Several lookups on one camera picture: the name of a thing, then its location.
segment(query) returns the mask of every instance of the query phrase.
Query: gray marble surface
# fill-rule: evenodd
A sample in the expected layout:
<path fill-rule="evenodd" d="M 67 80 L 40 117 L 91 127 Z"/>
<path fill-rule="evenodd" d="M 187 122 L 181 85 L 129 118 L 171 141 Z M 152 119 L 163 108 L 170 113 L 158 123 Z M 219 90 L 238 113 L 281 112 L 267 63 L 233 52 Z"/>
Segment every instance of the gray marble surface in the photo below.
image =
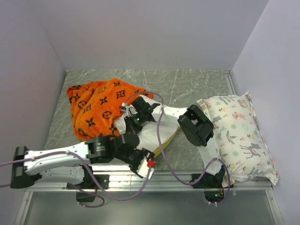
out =
<path fill-rule="evenodd" d="M 173 107 L 189 107 L 201 98 L 229 95 L 223 70 L 198 69 L 113 69 L 113 70 L 69 70 L 56 107 L 45 149 L 55 149 L 79 143 L 72 129 L 70 103 L 66 94 L 68 86 L 92 81 L 106 81 L 117 77 L 132 85 L 157 92 L 165 104 Z M 165 149 L 171 166 L 176 170 L 201 170 L 201 156 L 179 130 Z M 123 163 L 113 160 L 110 165 L 118 168 Z M 157 170 L 168 170 L 162 155 L 156 157 Z"/>

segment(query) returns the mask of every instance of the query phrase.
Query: floral pillowcase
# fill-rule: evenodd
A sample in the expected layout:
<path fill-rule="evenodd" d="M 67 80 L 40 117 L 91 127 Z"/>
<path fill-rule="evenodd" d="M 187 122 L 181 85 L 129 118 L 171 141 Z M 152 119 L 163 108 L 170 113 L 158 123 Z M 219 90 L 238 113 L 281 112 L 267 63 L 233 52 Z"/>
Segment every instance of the floral pillowcase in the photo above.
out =
<path fill-rule="evenodd" d="M 214 96 L 198 104 L 214 124 L 216 151 L 231 180 L 267 177 L 276 184 L 279 175 L 258 129 L 251 95 Z"/>

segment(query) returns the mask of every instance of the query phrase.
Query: black bracket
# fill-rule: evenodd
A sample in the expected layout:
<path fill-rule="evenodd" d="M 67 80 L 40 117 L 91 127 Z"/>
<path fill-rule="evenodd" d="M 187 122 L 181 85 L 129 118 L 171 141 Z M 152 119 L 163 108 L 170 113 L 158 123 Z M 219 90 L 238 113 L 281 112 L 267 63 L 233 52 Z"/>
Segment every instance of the black bracket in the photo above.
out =
<path fill-rule="evenodd" d="M 103 189 L 108 189 L 108 183 L 109 183 L 109 175 L 107 174 L 98 174 L 98 175 L 94 175 L 96 180 L 98 181 L 98 183 L 103 187 Z M 80 187 L 81 189 L 93 189 L 95 190 L 94 192 L 96 192 L 97 186 L 94 183 L 94 181 L 92 182 L 83 182 L 79 185 L 77 185 L 78 187 Z M 75 189 L 73 186 L 71 186 L 70 184 L 67 184 L 67 189 Z M 82 192 L 76 192 L 76 200 L 79 203 L 91 203 L 95 200 L 95 196 L 91 196 L 89 194 L 86 193 L 82 193 Z"/>
<path fill-rule="evenodd" d="M 200 177 L 201 173 L 193 173 L 191 182 L 194 182 Z M 202 179 L 194 184 L 192 187 L 194 189 L 200 188 L 220 188 L 222 185 L 223 177 L 225 175 L 225 168 L 224 166 L 221 167 L 220 171 L 216 175 L 211 175 L 209 173 L 205 173 Z"/>
<path fill-rule="evenodd" d="M 159 103 L 154 103 L 150 105 L 142 97 L 137 97 L 132 103 L 132 106 L 137 111 L 136 114 L 131 116 L 126 116 L 124 118 L 126 124 L 126 133 L 137 134 L 142 130 L 142 124 L 147 121 L 155 122 L 152 116 L 153 110 L 158 107 Z"/>
<path fill-rule="evenodd" d="M 24 159 L 26 152 L 28 149 L 26 146 L 19 146 L 15 149 L 15 154 L 13 161 Z M 12 172 L 11 172 L 11 182 L 10 188 L 13 189 L 20 189 L 20 188 L 29 188 L 34 185 L 34 182 L 38 179 L 42 178 L 42 175 L 35 174 L 35 175 L 28 175 L 25 173 L 25 166 L 24 163 L 15 163 L 13 164 Z"/>
<path fill-rule="evenodd" d="M 214 136 L 213 123 L 196 105 L 187 108 L 187 112 L 177 120 L 184 135 L 195 146 L 206 146 Z"/>

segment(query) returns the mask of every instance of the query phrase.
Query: orange fleece blanket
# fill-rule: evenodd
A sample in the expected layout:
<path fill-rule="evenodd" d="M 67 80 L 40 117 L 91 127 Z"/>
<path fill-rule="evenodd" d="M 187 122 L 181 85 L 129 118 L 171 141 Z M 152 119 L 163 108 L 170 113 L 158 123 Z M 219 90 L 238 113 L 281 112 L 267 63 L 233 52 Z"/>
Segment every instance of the orange fleece blanket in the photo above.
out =
<path fill-rule="evenodd" d="M 113 120 L 123 114 L 122 103 L 139 91 L 146 91 L 146 89 L 135 87 L 117 78 L 68 87 L 67 96 L 71 104 L 73 130 L 76 137 L 87 141 L 96 136 L 120 135 Z M 131 97 L 127 105 L 130 105 L 139 95 Z"/>

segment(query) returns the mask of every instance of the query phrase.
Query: cartoon animal print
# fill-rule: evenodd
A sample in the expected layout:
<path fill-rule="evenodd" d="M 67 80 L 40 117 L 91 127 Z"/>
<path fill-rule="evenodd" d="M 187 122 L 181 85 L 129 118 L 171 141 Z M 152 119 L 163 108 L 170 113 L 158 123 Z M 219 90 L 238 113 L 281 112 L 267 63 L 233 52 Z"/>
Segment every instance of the cartoon animal print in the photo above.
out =
<path fill-rule="evenodd" d="M 223 131 L 226 131 L 226 128 L 224 126 L 222 126 L 222 128 L 220 129 L 220 131 L 219 131 L 219 133 L 217 135 L 217 139 L 220 140 L 220 141 L 222 140 L 221 132 L 223 132 Z"/>
<path fill-rule="evenodd" d="M 247 119 L 246 119 L 246 116 L 243 115 L 243 114 L 241 114 L 241 113 L 239 113 L 239 112 L 234 112 L 234 113 L 232 114 L 232 116 L 233 116 L 236 120 L 237 120 L 239 117 L 240 117 L 241 119 L 247 120 Z"/>
<path fill-rule="evenodd" d="M 249 150 L 250 152 L 244 152 L 244 154 L 251 154 L 250 157 L 246 157 L 246 158 L 252 158 L 253 156 L 261 156 L 260 154 L 257 153 L 256 149 L 261 149 L 261 147 L 259 147 L 258 144 L 254 144 L 254 143 L 251 143 L 250 146 L 243 146 L 243 145 L 240 145 L 240 148 L 241 149 L 245 149 L 245 150 Z"/>
<path fill-rule="evenodd" d="M 213 123 L 213 125 L 214 125 L 214 128 L 213 128 L 213 129 L 219 128 L 215 123 L 218 122 L 218 121 L 221 120 L 221 119 L 222 119 L 222 118 L 221 118 L 220 116 L 217 116 L 217 117 L 213 118 L 213 120 L 212 120 L 212 123 Z"/>
<path fill-rule="evenodd" d="M 198 104 L 202 108 L 202 111 L 211 108 L 211 105 L 207 104 L 204 100 L 199 101 Z"/>
<path fill-rule="evenodd" d="M 243 99 L 243 100 L 238 100 L 238 103 L 240 104 L 240 106 L 241 107 L 243 107 L 243 108 L 247 108 L 248 106 L 247 106 L 247 103 L 246 103 L 246 101 Z"/>

